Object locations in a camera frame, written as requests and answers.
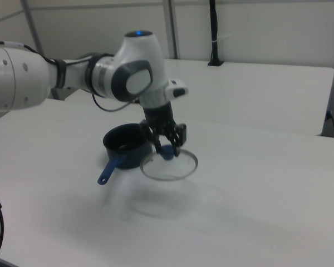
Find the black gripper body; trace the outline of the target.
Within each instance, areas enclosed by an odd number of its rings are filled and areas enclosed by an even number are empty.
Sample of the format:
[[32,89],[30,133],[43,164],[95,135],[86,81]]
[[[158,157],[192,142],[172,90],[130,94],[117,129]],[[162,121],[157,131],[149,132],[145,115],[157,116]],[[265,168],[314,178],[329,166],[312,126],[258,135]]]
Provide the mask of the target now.
[[147,125],[151,129],[162,130],[175,125],[171,103],[157,108],[143,108]]

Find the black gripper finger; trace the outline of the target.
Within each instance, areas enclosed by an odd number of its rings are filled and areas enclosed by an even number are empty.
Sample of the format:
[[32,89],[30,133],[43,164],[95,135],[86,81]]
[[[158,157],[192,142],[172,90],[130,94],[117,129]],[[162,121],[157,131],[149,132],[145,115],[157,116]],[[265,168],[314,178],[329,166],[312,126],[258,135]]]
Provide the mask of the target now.
[[140,122],[140,128],[141,132],[143,133],[144,137],[151,142],[155,150],[158,154],[161,153],[161,142],[159,140],[160,135],[163,133],[162,124],[157,121],[148,121],[148,120],[142,120]]
[[172,150],[175,156],[179,156],[181,147],[186,142],[187,138],[187,126],[184,123],[174,124],[169,128],[168,140],[172,146]]

